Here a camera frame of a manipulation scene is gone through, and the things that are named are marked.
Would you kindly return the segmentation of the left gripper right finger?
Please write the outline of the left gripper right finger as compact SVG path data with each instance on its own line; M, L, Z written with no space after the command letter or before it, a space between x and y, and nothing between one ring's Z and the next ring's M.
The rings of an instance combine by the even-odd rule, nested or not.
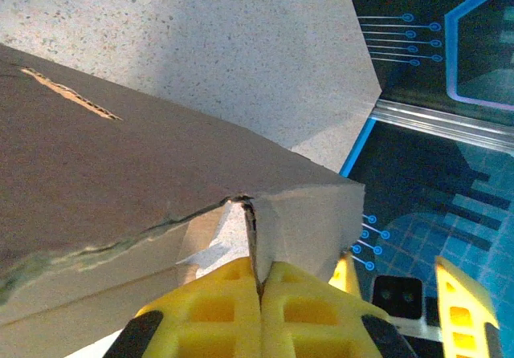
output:
M261 300L262 357L416 357L379 307L286 262Z

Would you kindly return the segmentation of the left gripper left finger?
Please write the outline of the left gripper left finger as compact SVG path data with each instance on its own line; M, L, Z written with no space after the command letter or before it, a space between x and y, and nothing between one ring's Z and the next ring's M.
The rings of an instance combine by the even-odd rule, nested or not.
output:
M106 357L259 357L261 316L248 257L145 305Z

